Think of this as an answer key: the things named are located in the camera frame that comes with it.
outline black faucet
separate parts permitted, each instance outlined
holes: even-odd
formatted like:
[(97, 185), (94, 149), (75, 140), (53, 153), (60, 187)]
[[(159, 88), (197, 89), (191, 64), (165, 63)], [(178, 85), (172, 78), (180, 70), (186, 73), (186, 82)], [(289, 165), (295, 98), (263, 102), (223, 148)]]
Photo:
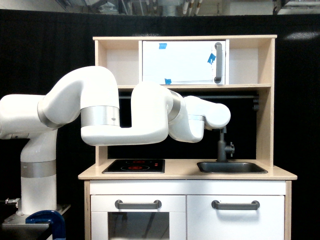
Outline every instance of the black faucet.
[(232, 155), (235, 153), (235, 146), (232, 144), (232, 142), (227, 146), (227, 143), (225, 141), (226, 133), (226, 127), (220, 129), (220, 140), (218, 141), (218, 157), (216, 159), (216, 162), (218, 163), (228, 163), (227, 154), (231, 154), (232, 157)]

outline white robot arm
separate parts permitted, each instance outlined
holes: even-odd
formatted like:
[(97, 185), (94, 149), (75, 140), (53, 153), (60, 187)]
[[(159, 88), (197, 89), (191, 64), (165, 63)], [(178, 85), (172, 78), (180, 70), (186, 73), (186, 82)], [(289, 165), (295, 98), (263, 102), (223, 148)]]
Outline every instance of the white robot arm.
[[(143, 145), (159, 143), (168, 134), (180, 142), (196, 143), (207, 129), (228, 124), (229, 109), (195, 96), (182, 96), (154, 82), (141, 82), (131, 96), (132, 127), (121, 128), (118, 112), (100, 107), (81, 110), (81, 136), (93, 146)], [(107, 116), (102, 120), (102, 112)]]
[(141, 82), (131, 96), (132, 127), (121, 128), (117, 82), (100, 66), (68, 73), (46, 96), (7, 95), (0, 100), (0, 139), (30, 139), (21, 152), (24, 214), (56, 209), (57, 129), (80, 112), (81, 137), (93, 146), (153, 144), (168, 134), (196, 143), (204, 127), (223, 128), (230, 120), (222, 104)]

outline gray handle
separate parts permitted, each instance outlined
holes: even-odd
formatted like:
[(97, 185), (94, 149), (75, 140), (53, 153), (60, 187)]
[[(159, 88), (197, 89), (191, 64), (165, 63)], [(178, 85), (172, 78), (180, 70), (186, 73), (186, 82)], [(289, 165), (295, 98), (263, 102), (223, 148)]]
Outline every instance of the gray handle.
[(256, 200), (251, 203), (220, 203), (214, 200), (211, 206), (217, 210), (258, 210), (260, 203)]
[(122, 202), (121, 200), (117, 200), (114, 203), (115, 207), (117, 209), (138, 209), (138, 210), (143, 210), (143, 209), (159, 209), (161, 208), (162, 204), (161, 201), (155, 200), (153, 203), (125, 203)]
[(214, 82), (216, 84), (219, 84), (222, 80), (222, 44), (220, 42), (217, 42), (214, 45), (216, 49), (216, 74), (214, 78)]

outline black cooktop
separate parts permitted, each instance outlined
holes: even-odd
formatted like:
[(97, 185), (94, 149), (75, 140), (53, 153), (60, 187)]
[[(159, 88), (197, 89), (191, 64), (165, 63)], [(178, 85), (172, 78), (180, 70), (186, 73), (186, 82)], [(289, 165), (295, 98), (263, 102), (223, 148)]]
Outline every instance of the black cooktop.
[(164, 159), (116, 159), (103, 174), (163, 174)]

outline sink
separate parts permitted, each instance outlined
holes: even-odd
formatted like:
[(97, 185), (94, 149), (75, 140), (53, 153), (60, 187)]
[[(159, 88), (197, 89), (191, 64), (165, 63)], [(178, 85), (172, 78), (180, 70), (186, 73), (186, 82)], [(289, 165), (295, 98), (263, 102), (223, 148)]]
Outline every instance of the sink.
[(197, 163), (203, 173), (209, 174), (266, 174), (268, 171), (251, 162), (216, 162)]

